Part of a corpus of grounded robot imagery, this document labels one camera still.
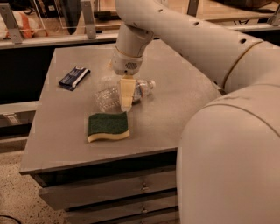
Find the white rounded gripper body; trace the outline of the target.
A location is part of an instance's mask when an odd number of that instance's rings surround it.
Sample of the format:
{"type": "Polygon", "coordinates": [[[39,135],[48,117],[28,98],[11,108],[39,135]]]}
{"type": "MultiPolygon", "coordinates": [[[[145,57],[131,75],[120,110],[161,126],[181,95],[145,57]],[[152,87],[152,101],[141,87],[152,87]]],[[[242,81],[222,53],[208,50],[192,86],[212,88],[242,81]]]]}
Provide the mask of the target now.
{"type": "Polygon", "coordinates": [[[117,75],[134,75],[139,72],[144,51],[140,48],[117,46],[111,64],[117,75]]]}

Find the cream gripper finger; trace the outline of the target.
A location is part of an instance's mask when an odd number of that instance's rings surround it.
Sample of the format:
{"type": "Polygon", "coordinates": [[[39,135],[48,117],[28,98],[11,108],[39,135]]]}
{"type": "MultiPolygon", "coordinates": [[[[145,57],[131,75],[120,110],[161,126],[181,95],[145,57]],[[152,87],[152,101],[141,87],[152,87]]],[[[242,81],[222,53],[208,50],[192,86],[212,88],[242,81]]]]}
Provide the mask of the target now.
{"type": "Polygon", "coordinates": [[[122,111],[130,111],[136,80],[132,75],[124,75],[119,81],[119,100],[122,111]]]}

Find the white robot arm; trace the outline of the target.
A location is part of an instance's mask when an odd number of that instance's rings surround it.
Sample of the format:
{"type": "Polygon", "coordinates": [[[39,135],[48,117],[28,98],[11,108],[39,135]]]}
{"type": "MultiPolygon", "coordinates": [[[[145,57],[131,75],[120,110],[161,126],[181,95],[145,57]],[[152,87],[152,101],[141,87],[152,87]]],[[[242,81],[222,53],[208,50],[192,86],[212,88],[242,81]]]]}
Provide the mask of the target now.
{"type": "Polygon", "coordinates": [[[131,76],[152,36],[225,95],[187,123],[178,144],[181,224],[280,224],[279,48],[183,15],[158,0],[115,0],[117,74],[131,76]]]}

